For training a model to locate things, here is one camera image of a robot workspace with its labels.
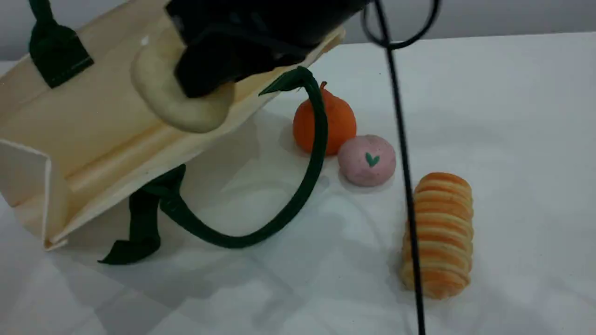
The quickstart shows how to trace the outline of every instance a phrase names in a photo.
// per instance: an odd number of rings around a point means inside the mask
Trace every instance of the white table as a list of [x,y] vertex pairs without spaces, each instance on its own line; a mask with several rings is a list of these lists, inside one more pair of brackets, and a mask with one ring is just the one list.
[[[596,33],[423,41],[397,59],[414,182],[441,170],[474,192],[473,281],[427,301],[428,334],[596,333]],[[312,70],[360,134],[397,148],[382,50],[340,46]],[[290,130],[305,98],[283,94],[189,164],[183,194],[202,219],[239,234],[285,204],[307,163]],[[160,214],[159,252],[109,267],[95,261],[126,237],[126,203],[45,254],[2,202],[0,333],[414,334],[393,265],[404,207],[401,170],[359,190],[329,159],[259,246],[218,249]]]

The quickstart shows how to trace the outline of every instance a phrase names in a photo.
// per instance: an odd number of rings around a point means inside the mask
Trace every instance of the green ribbon handle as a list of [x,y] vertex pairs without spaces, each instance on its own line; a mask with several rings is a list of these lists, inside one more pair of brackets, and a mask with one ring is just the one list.
[[33,16],[38,23],[51,24],[56,23],[54,15],[52,14],[52,6],[49,0],[29,0],[29,6],[33,11]]
[[76,32],[54,20],[49,0],[29,0],[29,5],[36,19],[29,54],[50,88],[62,85],[93,65]]
[[[281,231],[306,204],[321,174],[327,148],[327,115],[319,85],[312,73],[302,66],[284,73],[259,94],[292,91],[299,87],[306,89],[315,113],[315,139],[311,159],[296,193],[269,223],[245,236],[226,235],[207,226],[196,217],[180,196],[180,186],[186,172],[186,166],[180,165],[131,195],[130,240],[116,241],[108,256],[100,262],[112,265],[130,264],[157,251],[159,233],[156,199],[159,200],[160,209],[186,231],[208,243],[227,249],[249,247]],[[142,199],[145,201],[144,204],[137,201]]]

